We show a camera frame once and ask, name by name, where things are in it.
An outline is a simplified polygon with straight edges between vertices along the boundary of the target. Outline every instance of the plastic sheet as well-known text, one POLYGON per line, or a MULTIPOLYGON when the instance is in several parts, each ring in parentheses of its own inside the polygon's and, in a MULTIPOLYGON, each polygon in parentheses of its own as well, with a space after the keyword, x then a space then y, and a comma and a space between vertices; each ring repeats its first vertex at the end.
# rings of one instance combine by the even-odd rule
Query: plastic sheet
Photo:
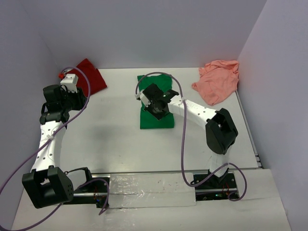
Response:
MULTIPOLYGON (((186 174, 189 181, 192 173, 186 174)), ((110 176, 110 208, 173 207, 196 205, 194 188, 180 173, 110 176)))

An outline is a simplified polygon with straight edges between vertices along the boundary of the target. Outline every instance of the crumpled pink cloth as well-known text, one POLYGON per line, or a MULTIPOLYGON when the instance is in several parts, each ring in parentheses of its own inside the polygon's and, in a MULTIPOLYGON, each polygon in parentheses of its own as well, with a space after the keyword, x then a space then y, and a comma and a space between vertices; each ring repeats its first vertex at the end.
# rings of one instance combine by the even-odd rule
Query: crumpled pink cloth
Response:
POLYGON ((237 90, 239 81, 239 62, 216 60, 199 68, 200 79, 192 84, 209 105, 224 101, 237 90))

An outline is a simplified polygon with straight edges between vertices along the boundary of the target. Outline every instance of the gray wall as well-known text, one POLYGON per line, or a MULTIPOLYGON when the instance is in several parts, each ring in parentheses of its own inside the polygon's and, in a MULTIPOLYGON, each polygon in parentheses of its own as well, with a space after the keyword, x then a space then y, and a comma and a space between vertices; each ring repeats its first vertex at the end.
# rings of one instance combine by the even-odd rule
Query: gray wall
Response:
MULTIPOLYGON (((0 1, 0 184, 38 148, 42 88, 57 82, 58 68, 20 2, 0 1)), ((11 228, 27 163, 0 196, 0 224, 11 228)))
POLYGON ((61 67, 197 67, 237 59, 266 0, 21 1, 61 67))
POLYGON ((308 230, 308 1, 268 0, 240 54, 239 93, 293 231, 308 230))

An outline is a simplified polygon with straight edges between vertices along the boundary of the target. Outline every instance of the folded cloth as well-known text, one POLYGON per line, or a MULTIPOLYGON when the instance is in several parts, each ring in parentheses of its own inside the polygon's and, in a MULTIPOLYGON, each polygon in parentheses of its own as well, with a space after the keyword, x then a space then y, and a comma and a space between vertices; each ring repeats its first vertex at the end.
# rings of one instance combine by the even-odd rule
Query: folded cloth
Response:
POLYGON ((224 101, 237 90, 239 81, 239 62, 216 60, 199 68, 200 79, 192 84, 192 89, 199 92, 209 105, 224 101))
MULTIPOLYGON (((159 75, 144 78, 139 84, 139 90, 146 89, 152 83, 156 84, 163 92, 172 88, 172 79, 167 75, 159 75)), ((164 118, 157 120, 149 112, 144 111, 144 104, 142 104, 140 111, 140 129, 154 129, 154 128, 174 128, 173 114, 168 114, 164 118)))
MULTIPOLYGON (((84 59, 81 63, 77 65, 77 68, 82 70, 85 75, 87 76, 90 86, 91 86, 91 95, 99 92, 100 90, 103 90, 107 87, 105 80, 101 76, 100 72, 98 69, 96 69, 93 64, 88 60, 84 59)), ((79 71, 73 69, 69 72, 68 74, 75 74, 78 76, 78 82, 76 86, 78 88, 82 88, 83 94, 85 96, 88 96, 88 85, 81 73, 79 71)))

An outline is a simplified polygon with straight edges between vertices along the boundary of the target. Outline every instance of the red object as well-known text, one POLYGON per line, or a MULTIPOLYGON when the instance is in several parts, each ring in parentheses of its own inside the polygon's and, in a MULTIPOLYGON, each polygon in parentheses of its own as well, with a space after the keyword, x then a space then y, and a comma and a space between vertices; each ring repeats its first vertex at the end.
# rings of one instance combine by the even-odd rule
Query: red object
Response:
MULTIPOLYGON (((77 67, 80 70, 82 70, 83 73, 85 73, 85 75, 87 76, 90 82, 90 86, 91 86, 91 95, 107 87, 105 80, 101 76, 99 70, 96 69, 88 59, 84 59, 81 63, 77 65, 77 67)), ((67 72, 67 74, 75 74, 78 76, 78 82, 76 86, 78 88, 82 88, 84 95, 87 97, 88 96, 88 85, 83 75, 75 69, 67 72)))

